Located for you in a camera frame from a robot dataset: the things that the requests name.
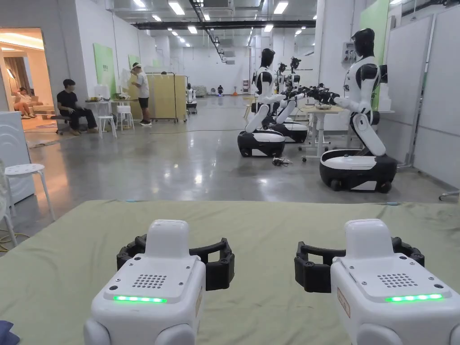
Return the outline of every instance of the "man in black shirt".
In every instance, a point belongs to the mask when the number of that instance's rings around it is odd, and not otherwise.
[[[77,104],[77,95],[74,93],[75,82],[72,79],[64,80],[64,88],[64,91],[57,94],[57,108],[62,116],[70,117],[70,133],[75,136],[80,135],[78,119],[82,116],[88,121],[88,133],[98,133],[98,125],[92,111]]]

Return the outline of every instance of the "rolling partition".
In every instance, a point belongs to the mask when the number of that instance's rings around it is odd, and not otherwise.
[[[394,113],[381,114],[379,137],[387,155],[411,164],[433,16],[390,32],[388,94]]]
[[[460,188],[460,7],[437,14],[414,167]]]

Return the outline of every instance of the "robot shoulder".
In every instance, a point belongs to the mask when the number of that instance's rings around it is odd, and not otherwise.
[[[372,63],[363,65],[361,66],[361,80],[375,79],[378,72],[378,67]]]

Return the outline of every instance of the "black pants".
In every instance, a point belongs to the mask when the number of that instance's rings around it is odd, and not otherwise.
[[[75,131],[78,131],[80,128],[79,118],[85,117],[86,121],[88,122],[88,128],[95,128],[97,127],[96,120],[94,119],[94,115],[92,111],[89,109],[75,109],[75,111],[71,114],[68,111],[61,110],[62,116],[70,117],[70,128]]]

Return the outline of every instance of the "yellow cable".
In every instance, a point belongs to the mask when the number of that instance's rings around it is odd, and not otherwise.
[[[20,233],[16,233],[16,234],[15,234],[15,237],[17,237],[17,236],[24,236],[24,237],[30,238],[29,235],[20,234]],[[9,237],[10,237],[9,234],[6,235],[6,236],[0,237],[0,247],[3,248],[3,249],[0,249],[0,252],[7,253],[7,252],[10,251],[10,249],[8,249],[8,248],[2,246],[2,243],[5,244],[5,243],[8,243],[8,242],[11,242],[11,240],[7,240],[7,241],[5,240],[6,238],[9,238]]]

